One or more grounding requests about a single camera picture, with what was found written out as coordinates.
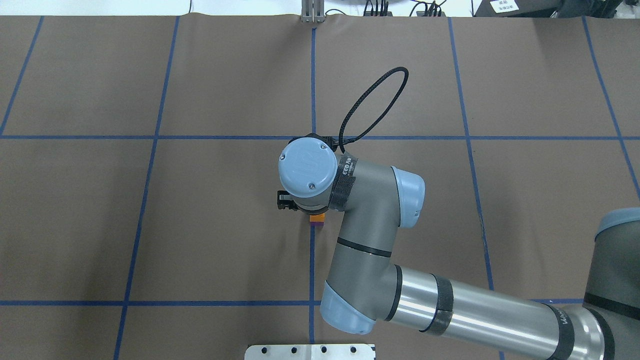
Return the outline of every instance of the light blue round cap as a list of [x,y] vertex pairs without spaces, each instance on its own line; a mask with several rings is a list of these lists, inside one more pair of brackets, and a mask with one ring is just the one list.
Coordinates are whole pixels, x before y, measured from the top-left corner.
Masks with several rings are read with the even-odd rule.
[[334,328],[350,334],[369,334],[373,330],[375,320],[363,315],[349,305],[325,281],[322,302],[320,303],[322,318]]
[[400,200],[400,227],[413,227],[420,218],[420,211],[424,204],[424,180],[420,175],[413,174],[396,167],[396,183]]
[[284,148],[278,171],[282,186],[291,195],[314,197],[333,184],[338,160],[322,140],[300,138]]
[[610,227],[638,220],[640,220],[640,208],[614,210],[602,218],[596,237]]

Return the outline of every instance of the white sticker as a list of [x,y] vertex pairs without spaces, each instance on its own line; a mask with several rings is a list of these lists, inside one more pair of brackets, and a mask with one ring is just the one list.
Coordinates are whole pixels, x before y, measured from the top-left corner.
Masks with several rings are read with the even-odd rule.
[[519,10],[516,0],[494,0],[490,2],[495,13],[514,12]]

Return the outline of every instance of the white bracket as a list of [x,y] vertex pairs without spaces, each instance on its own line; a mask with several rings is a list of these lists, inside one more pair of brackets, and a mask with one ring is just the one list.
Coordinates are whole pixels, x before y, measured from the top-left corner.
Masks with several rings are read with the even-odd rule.
[[302,0],[302,22],[324,22],[324,0]]
[[371,344],[253,345],[244,360],[376,360]]

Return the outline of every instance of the black strap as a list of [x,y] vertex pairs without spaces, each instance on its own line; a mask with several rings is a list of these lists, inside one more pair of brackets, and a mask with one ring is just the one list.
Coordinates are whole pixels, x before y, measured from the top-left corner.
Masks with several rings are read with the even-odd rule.
[[640,320],[640,309],[622,302],[609,300],[605,297],[599,297],[598,295],[591,293],[584,294],[584,302],[628,318]]
[[398,304],[400,303],[400,293],[402,292],[402,269],[396,265],[396,295],[394,296],[394,303],[391,305],[391,311],[385,321],[391,321],[398,310]]
[[368,247],[368,246],[365,246],[365,245],[361,245],[359,243],[354,243],[352,241],[345,240],[345,239],[343,239],[341,237],[338,237],[338,244],[344,245],[346,247],[350,247],[350,248],[352,248],[354,250],[368,252],[368,253],[370,253],[372,255],[383,256],[385,258],[391,258],[391,251],[384,251],[384,250],[376,249],[374,247]]
[[558,345],[556,351],[547,360],[567,360],[571,356],[573,346],[575,345],[575,331],[571,318],[564,310],[545,304],[554,312],[558,321]]
[[604,320],[598,311],[588,307],[585,307],[585,309],[589,310],[589,312],[593,314],[593,317],[596,318],[596,321],[602,330],[602,336],[604,337],[604,355],[602,360],[613,360],[616,355],[616,342],[613,340],[613,332],[611,332],[611,328],[609,327],[607,320]]
[[432,275],[436,279],[436,285],[438,286],[436,312],[433,315],[431,324],[426,329],[420,330],[420,332],[429,332],[429,334],[440,336],[447,330],[453,317],[453,286],[451,286],[451,281],[448,279],[435,274]]
[[329,196],[329,208],[337,211],[344,211],[344,208],[351,194],[351,188],[356,181],[353,172],[356,168],[358,158],[345,152],[340,158],[340,165],[333,180],[331,195]]

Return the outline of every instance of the gray metal bracket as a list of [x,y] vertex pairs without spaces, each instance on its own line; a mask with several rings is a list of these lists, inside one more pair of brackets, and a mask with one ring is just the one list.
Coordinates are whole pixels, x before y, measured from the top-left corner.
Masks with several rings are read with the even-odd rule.
[[302,0],[302,22],[324,22],[324,0]]

